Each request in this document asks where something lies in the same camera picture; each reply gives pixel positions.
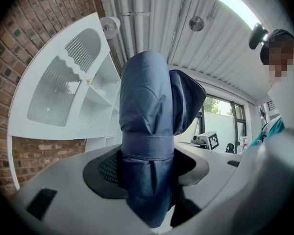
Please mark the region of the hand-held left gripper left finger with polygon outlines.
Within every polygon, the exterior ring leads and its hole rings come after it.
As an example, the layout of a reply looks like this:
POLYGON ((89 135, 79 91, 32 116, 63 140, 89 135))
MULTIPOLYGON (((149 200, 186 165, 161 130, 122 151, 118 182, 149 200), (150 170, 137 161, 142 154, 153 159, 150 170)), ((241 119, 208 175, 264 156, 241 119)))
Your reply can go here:
POLYGON ((150 227, 127 204, 127 191, 98 171, 120 148, 117 144, 53 163, 18 190, 13 207, 41 235, 149 235, 150 227))

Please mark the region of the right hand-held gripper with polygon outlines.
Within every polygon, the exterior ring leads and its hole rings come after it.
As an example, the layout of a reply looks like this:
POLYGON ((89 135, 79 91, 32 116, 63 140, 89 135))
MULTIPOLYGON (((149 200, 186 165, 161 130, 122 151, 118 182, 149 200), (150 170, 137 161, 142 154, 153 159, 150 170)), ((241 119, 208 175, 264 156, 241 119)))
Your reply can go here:
POLYGON ((191 143, 207 150, 214 150, 219 146, 218 136, 215 131, 193 136, 191 143))

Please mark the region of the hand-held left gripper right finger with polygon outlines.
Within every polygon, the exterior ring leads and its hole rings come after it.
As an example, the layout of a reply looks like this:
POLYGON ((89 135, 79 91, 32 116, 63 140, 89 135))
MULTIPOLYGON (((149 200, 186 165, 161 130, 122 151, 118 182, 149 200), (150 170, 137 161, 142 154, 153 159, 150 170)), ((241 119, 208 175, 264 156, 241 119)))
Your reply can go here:
POLYGON ((200 209, 174 235, 253 235, 269 224, 294 189, 294 130, 247 151, 238 166, 220 158, 186 196, 200 209))

